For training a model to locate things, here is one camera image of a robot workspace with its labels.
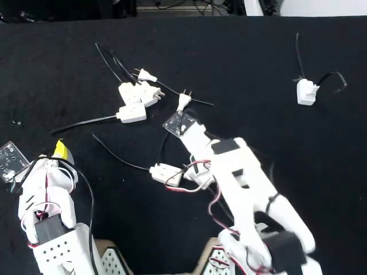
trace black rubber band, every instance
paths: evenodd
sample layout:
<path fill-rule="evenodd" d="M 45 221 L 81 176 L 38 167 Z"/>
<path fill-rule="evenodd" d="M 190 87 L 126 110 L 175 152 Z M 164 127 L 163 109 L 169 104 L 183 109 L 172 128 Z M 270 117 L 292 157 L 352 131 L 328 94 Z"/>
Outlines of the black rubber band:
<path fill-rule="evenodd" d="M 266 205 L 265 213 L 268 215 L 271 204 L 275 201 L 275 199 L 280 195 L 280 193 L 276 193 L 274 196 L 269 197 L 268 205 Z"/>

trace black fabric surface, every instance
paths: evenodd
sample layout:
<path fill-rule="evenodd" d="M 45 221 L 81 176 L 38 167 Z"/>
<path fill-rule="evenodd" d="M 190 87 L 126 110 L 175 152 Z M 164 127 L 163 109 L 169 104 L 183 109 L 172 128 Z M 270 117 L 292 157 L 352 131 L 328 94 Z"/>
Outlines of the black fabric surface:
<path fill-rule="evenodd" d="M 93 233 L 114 241 L 135 273 L 191 272 L 220 228 L 207 213 L 212 195 L 166 191 L 149 173 L 127 167 L 92 138 L 99 135 L 121 157 L 149 167 L 175 111 L 177 96 L 147 109 L 141 123 L 101 123 L 51 136 L 52 128 L 109 116 L 123 105 L 117 81 L 95 41 L 115 49 L 129 68 L 145 68 L 178 91 L 214 102 L 191 106 L 207 129 L 243 137 L 264 170 L 313 232 L 313 257 L 324 274 L 365 270 L 367 124 L 366 17 L 184 18 L 1 25 L 0 144 L 12 140 L 32 160 L 52 152 L 58 138 L 92 182 Z M 325 82 L 312 107 L 296 103 L 294 38 L 306 77 L 339 70 L 349 86 L 333 93 Z M 12 121 L 21 121 L 15 125 Z M 179 166 L 188 153 L 170 137 L 164 157 Z M 2 273 L 38 274 L 17 217 L 17 196 L 0 191 Z M 83 182 L 73 193 L 77 219 L 88 222 Z M 223 221 L 228 220 L 215 212 Z"/>

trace yellow tape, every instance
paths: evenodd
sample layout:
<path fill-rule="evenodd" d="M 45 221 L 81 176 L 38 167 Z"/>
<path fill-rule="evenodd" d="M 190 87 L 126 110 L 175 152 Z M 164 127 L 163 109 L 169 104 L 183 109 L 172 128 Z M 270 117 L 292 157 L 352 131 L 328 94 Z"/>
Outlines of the yellow tape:
<path fill-rule="evenodd" d="M 61 142 L 61 139 L 59 139 L 58 142 L 56 143 L 56 149 L 53 154 L 60 156 L 60 158 L 62 159 L 65 160 L 68 159 L 68 149 L 64 145 L 64 143 Z"/>

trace white robotic arm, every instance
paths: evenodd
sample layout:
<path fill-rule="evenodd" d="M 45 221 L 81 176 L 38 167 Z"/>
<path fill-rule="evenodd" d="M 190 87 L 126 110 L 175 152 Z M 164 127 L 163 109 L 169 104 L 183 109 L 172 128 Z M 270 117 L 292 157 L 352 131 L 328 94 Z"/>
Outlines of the white robotic arm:
<path fill-rule="evenodd" d="M 92 236 L 90 243 L 89 227 L 76 223 L 70 193 L 78 176 L 68 164 L 73 165 L 72 155 L 59 141 L 53 157 L 60 160 L 41 156 L 15 177 L 23 183 L 18 216 L 28 247 L 43 275 L 106 275 Z"/>
<path fill-rule="evenodd" d="M 235 219 L 232 229 L 239 233 L 237 240 L 230 230 L 224 229 L 219 234 L 219 240 L 224 250 L 247 275 L 255 275 L 258 272 L 292 275 L 281 270 L 287 266 L 281 262 L 282 259 L 278 259 L 281 258 L 278 244 L 281 241 L 276 240 L 277 251 L 271 251 L 270 246 L 274 240 L 262 239 L 260 232 L 256 230 L 254 213 L 257 211 L 266 213 L 284 227 L 284 232 L 289 233 L 286 241 L 292 243 L 289 249 L 296 249 L 297 242 L 299 243 L 302 250 L 297 251 L 300 259 L 289 258 L 290 262 L 300 261 L 299 272 L 302 271 L 304 275 L 322 274 L 320 265 L 306 257 L 306 254 L 315 249 L 313 235 L 290 202 L 277 192 L 266 177 L 260 162 L 242 138 L 211 140 L 205 134 L 205 126 L 184 112 L 175 113 L 163 126 L 180 138 L 192 155 L 191 162 L 200 159 L 210 160 L 210 168 L 205 164 L 192 166 L 184 177 L 194 180 L 199 185 L 206 183 L 203 188 L 207 188 L 214 181 L 217 182 L 218 189 Z M 285 234 L 281 233 L 278 239 L 284 236 Z M 283 251 L 287 249 L 286 245 L 281 249 Z"/>

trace circuit board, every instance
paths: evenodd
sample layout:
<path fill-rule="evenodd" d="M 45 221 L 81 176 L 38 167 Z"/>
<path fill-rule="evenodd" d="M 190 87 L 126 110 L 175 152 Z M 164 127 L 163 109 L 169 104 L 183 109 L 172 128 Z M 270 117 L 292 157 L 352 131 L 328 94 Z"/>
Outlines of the circuit board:
<path fill-rule="evenodd" d="M 180 137 L 185 133 L 187 129 L 189 129 L 194 123 L 196 119 L 187 113 L 174 113 L 164 124 L 163 127 L 175 135 L 176 137 Z"/>
<path fill-rule="evenodd" d="M 8 142 L 0 148 L 0 177 L 4 182 L 11 181 L 28 166 L 27 158 L 13 142 Z"/>

